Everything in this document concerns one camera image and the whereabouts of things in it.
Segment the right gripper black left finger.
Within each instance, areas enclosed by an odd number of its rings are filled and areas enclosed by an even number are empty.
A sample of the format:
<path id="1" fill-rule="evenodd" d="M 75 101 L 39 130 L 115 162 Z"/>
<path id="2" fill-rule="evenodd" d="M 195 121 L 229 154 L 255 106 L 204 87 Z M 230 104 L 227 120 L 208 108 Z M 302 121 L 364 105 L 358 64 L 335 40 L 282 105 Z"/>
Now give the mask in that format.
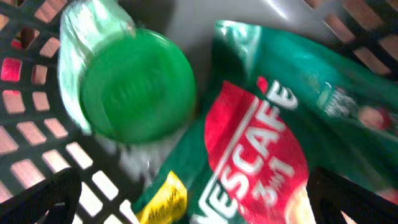
<path id="1" fill-rule="evenodd" d="M 65 168 L 1 204 L 1 223 L 72 223 L 81 195 L 76 168 Z"/>

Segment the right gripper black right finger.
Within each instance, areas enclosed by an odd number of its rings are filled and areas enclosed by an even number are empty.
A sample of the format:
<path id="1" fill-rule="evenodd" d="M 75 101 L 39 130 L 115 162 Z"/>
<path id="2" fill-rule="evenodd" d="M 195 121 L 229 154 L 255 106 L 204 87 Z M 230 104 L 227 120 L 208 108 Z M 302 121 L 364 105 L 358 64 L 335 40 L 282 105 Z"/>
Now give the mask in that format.
<path id="1" fill-rule="evenodd" d="M 315 221 L 346 223 L 397 223 L 397 205 L 322 167 L 310 173 L 306 190 Z"/>

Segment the green Nescafe coffee bag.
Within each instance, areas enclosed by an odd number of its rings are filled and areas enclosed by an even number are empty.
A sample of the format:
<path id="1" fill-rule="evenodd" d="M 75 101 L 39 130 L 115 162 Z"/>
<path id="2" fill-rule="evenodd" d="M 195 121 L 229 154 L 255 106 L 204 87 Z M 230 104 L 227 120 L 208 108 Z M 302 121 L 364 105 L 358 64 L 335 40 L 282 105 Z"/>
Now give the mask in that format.
<path id="1" fill-rule="evenodd" d="M 140 223 L 313 223 L 324 167 L 397 202 L 397 85 L 290 32 L 218 21 L 197 120 L 132 205 Z"/>

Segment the green lid glass jar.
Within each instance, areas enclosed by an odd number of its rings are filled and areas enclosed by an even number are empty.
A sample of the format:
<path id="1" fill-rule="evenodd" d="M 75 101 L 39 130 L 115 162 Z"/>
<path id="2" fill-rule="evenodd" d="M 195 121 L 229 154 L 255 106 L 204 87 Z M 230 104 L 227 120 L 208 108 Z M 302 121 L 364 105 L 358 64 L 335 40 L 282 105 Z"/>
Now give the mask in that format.
<path id="1" fill-rule="evenodd" d="M 193 70 L 169 39 L 148 29 L 96 52 L 80 82 L 80 105 L 92 130 L 123 143 L 154 141 L 191 120 Z"/>

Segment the orange San Remo spaghetti pack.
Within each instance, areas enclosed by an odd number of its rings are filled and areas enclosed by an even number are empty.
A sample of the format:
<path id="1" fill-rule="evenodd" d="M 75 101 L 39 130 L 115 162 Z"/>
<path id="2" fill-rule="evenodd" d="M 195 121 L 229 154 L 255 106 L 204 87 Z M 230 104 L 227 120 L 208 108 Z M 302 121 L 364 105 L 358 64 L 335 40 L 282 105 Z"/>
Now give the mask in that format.
<path id="1" fill-rule="evenodd" d="M 35 29 L 7 23 L 1 29 L 1 93 L 16 94 L 33 90 L 31 81 L 35 65 L 30 44 Z"/>

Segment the light teal snack packet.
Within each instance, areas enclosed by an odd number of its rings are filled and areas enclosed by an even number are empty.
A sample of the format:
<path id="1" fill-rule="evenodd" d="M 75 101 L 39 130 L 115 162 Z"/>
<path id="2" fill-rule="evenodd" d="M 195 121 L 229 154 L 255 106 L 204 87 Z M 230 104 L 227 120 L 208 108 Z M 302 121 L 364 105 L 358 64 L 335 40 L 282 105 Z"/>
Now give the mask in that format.
<path id="1" fill-rule="evenodd" d="M 119 149 L 121 166 L 134 179 L 152 180 L 185 123 L 174 132 L 148 142 L 123 143 L 94 132 L 80 105 L 80 82 L 94 54 L 123 35 L 135 35 L 132 18 L 117 1 L 74 1 L 62 13 L 58 83 L 65 109 L 84 134 Z"/>

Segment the grey plastic lattice basket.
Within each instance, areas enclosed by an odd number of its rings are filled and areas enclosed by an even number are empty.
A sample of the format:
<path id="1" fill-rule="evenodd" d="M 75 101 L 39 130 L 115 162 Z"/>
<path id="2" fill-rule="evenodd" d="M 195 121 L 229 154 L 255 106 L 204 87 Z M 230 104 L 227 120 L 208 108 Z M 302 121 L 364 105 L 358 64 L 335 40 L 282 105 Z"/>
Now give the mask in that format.
<path id="1" fill-rule="evenodd" d="M 1 2 L 1 29 L 7 23 L 35 29 L 30 44 L 33 90 L 1 93 L 1 204 L 71 167 L 78 170 L 82 187 L 72 223 L 140 223 L 132 205 L 157 175 L 152 180 L 132 178 L 121 166 L 121 151 L 84 134 L 60 95 L 60 20 L 72 2 Z M 218 21 L 299 35 L 397 85 L 396 1 L 117 2 L 136 27 L 171 40 L 193 70 L 195 109 L 169 154 L 202 111 L 212 81 Z"/>

